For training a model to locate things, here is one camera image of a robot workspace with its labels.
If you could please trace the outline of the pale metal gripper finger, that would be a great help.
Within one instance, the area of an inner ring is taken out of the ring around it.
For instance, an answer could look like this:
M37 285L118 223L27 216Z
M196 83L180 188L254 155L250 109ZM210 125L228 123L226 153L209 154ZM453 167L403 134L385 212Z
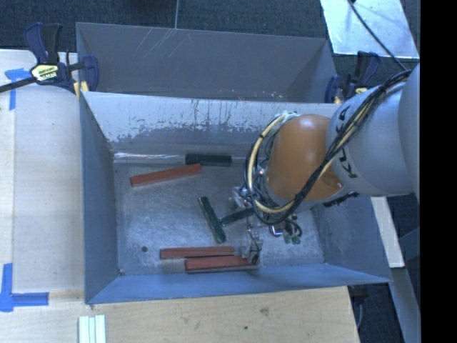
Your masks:
M234 187L232 189L232 201L236 208L249 208L249 201L246 199L244 191L243 187Z
M260 239L259 233L257 231L253 229L247 229L247 233L250 238L248 260L252 264L258 264L260 262L263 241Z

